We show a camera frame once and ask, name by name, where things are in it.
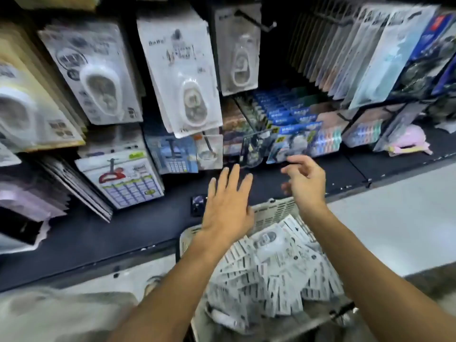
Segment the beige plastic basket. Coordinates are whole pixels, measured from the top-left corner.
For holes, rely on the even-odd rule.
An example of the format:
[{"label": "beige plastic basket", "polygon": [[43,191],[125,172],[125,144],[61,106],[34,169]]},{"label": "beige plastic basket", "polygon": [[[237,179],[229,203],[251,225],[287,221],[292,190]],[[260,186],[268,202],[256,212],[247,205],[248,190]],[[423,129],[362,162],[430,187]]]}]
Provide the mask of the beige plastic basket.
[{"label": "beige plastic basket", "polygon": [[[298,207],[293,198],[270,199],[265,203],[253,206],[253,209],[255,212],[255,224],[249,235],[271,224],[280,222],[289,214],[296,218],[306,233],[310,233],[299,217]],[[187,250],[193,236],[200,229],[201,225],[190,227],[180,235],[180,256]],[[195,316],[191,320],[191,328],[196,342],[288,341],[331,320],[333,316],[329,312],[331,310],[339,311],[340,307],[347,303],[347,300],[339,299],[337,302],[331,303],[306,301],[304,312],[300,314],[280,318],[265,318],[262,331],[253,336],[243,336],[215,324],[204,311],[206,302],[206,297],[203,297],[197,307]]]}]

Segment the product in basket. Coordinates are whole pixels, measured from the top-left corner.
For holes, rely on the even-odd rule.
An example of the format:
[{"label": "product in basket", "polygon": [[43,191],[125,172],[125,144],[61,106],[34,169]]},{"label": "product in basket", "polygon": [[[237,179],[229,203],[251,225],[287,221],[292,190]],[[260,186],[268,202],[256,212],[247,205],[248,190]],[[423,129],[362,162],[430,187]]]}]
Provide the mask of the product in basket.
[{"label": "product in basket", "polygon": [[342,283],[320,245],[292,215],[236,242],[206,289],[214,322],[249,335],[265,317],[304,311],[303,300],[329,301]]}]

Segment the person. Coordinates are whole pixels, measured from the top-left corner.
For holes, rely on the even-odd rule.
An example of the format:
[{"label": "person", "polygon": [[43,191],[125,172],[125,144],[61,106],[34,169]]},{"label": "person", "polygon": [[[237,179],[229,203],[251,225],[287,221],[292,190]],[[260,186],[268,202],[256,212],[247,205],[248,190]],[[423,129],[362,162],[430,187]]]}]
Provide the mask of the person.
[{"label": "person", "polygon": [[[372,333],[380,342],[456,341],[456,319],[380,262],[325,203],[325,172],[304,155],[287,158],[282,184],[314,233]],[[253,176],[238,189],[239,165],[209,183],[202,228],[181,260],[110,335],[109,342],[182,341],[211,274],[254,223],[248,207]]]}]

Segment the hand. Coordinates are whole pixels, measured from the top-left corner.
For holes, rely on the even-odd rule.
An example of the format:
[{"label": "hand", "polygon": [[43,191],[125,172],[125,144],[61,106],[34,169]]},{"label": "hand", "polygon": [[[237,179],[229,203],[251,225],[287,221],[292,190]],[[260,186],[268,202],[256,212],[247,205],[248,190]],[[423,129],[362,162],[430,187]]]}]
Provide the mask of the hand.
[{"label": "hand", "polygon": [[285,194],[293,194],[299,208],[299,214],[305,216],[327,209],[325,202],[326,174],[313,159],[305,155],[287,157],[291,163],[281,169],[282,174],[288,174],[290,180],[282,183]]},{"label": "hand", "polygon": [[247,206],[248,194],[252,187],[253,175],[248,174],[238,190],[239,164],[229,169],[224,168],[216,180],[211,179],[208,188],[206,211],[202,218],[202,231],[214,232],[225,247],[241,239],[254,224],[254,211]]}]

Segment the store shelf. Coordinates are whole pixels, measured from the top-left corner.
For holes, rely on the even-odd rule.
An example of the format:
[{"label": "store shelf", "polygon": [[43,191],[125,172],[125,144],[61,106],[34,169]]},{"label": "store shelf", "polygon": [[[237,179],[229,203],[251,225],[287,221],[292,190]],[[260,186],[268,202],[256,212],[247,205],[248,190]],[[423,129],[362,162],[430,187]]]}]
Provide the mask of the store shelf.
[{"label": "store shelf", "polygon": [[456,133],[448,134],[429,125],[420,126],[426,133],[426,141],[430,143],[433,155],[417,152],[390,157],[386,151],[372,152],[368,146],[344,148],[342,151],[368,182],[384,180],[456,155]]},{"label": "store shelf", "polygon": [[[327,172],[327,196],[364,181],[340,153],[317,162]],[[262,164],[249,170],[254,173],[250,205],[284,198],[280,184],[288,178],[280,173],[280,167]],[[69,276],[82,267],[87,270],[122,256],[134,257],[141,250],[169,247],[184,229],[200,223],[200,218],[190,217],[190,198],[205,194],[210,178],[217,175],[218,171],[166,175],[163,198],[116,211],[111,223],[74,200],[68,216],[51,220],[49,236],[36,251],[0,256],[0,292],[37,281],[52,283],[56,276]]]}]

